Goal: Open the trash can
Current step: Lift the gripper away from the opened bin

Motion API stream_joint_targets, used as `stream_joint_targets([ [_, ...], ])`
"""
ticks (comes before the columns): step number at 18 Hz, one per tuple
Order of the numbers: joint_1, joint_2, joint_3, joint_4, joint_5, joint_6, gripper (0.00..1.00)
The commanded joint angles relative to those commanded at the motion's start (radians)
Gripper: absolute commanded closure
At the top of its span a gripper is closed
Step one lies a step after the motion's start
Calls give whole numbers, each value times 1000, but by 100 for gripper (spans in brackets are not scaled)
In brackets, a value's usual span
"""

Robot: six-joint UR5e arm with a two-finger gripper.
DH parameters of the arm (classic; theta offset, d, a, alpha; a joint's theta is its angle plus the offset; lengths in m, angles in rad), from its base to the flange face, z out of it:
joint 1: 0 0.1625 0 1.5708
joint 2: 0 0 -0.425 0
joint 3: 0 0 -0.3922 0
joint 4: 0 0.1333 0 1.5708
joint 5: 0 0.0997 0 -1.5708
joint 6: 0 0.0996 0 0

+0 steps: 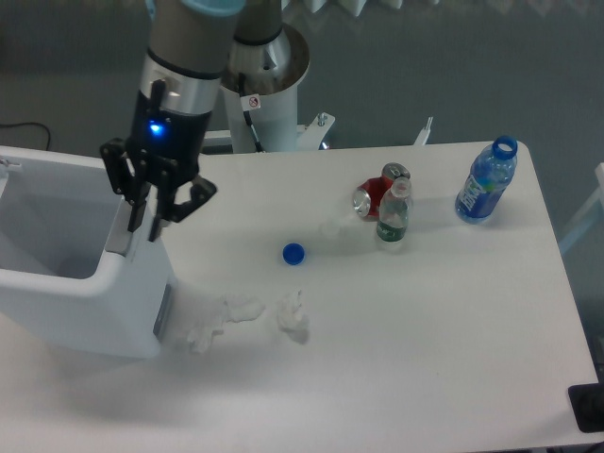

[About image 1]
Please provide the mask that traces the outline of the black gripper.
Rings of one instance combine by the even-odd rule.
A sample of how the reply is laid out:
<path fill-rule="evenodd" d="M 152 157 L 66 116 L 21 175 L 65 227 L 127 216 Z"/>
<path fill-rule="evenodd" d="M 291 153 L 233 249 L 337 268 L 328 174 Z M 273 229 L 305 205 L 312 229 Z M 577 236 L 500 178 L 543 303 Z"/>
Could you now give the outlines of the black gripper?
<path fill-rule="evenodd" d="M 152 109 L 150 99 L 138 91 L 129 137 L 111 139 L 99 149 L 112 190 L 130 207 L 129 232 L 143 222 L 148 176 L 157 188 L 150 242 L 165 225 L 180 223 L 217 194 L 216 185 L 199 175 L 198 165 L 210 117 L 210 112 Z"/>

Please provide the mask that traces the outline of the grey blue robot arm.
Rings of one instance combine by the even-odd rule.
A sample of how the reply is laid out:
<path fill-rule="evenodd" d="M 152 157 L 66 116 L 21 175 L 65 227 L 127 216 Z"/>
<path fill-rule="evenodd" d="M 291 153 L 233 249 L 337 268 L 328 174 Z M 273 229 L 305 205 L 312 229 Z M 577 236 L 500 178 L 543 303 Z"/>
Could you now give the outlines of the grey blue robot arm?
<path fill-rule="evenodd" d="M 150 1 L 152 26 L 129 135 L 100 147 L 109 182 L 142 224 L 157 189 L 148 239 L 206 204 L 216 186 L 198 158 L 233 44 L 264 45 L 282 30 L 278 1 Z"/>

